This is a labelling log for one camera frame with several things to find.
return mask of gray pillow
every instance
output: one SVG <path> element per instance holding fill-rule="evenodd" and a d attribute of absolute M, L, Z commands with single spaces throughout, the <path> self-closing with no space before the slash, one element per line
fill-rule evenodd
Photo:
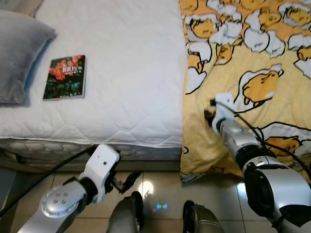
<path fill-rule="evenodd" d="M 19 13 L 0 10 L 0 103 L 24 103 L 29 70 L 55 29 Z"/>

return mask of quilted mattress pad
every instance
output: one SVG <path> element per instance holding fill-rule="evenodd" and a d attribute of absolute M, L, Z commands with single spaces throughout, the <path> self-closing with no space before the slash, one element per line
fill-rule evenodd
<path fill-rule="evenodd" d="M 0 106 L 0 138 L 181 147 L 187 67 L 177 0 L 45 0 L 55 38 L 36 61 L 24 106 Z M 43 101 L 52 59 L 85 54 L 85 98 Z"/>

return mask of tile floor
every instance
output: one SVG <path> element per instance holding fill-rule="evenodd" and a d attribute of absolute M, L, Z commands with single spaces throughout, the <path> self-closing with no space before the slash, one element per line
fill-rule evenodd
<path fill-rule="evenodd" d="M 124 181 L 128 174 L 119 172 L 117 177 Z M 41 196 L 47 190 L 72 176 L 78 176 L 78 173 L 56 173 L 25 196 L 18 204 L 10 233 L 16 233 L 36 211 Z M 208 176 L 182 184 L 178 172 L 144 172 L 124 195 L 114 190 L 100 204 L 86 207 L 66 233 L 104 233 L 118 201 L 134 190 L 144 198 L 146 224 L 143 233 L 181 233 L 182 209 L 186 200 L 209 208 L 226 233 L 276 233 L 268 221 L 257 216 L 247 205 L 243 183 L 227 176 Z M 164 204 L 167 209 L 157 208 Z"/>

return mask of gray robot leg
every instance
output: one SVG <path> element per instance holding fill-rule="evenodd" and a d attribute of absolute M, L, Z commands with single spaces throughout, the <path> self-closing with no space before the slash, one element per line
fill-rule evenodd
<path fill-rule="evenodd" d="M 142 197 L 139 192 L 133 192 L 115 207 L 107 233 L 138 233 L 142 226 Z"/>
<path fill-rule="evenodd" d="M 185 202 L 183 233 L 225 233 L 216 216 L 202 205 Z"/>

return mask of bedsheet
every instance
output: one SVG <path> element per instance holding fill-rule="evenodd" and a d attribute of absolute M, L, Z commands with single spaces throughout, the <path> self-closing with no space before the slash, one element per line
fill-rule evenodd
<path fill-rule="evenodd" d="M 56 29 L 29 76 L 24 106 L 0 106 L 0 138 L 182 145 L 187 65 L 177 0 L 44 0 Z M 43 101 L 52 59 L 85 54 L 85 98 Z"/>
<path fill-rule="evenodd" d="M 262 139 L 311 163 L 311 1 L 181 0 L 188 49 L 181 177 L 241 176 L 204 120 L 209 100 L 229 92 Z M 301 166 L 268 147 L 290 167 Z"/>

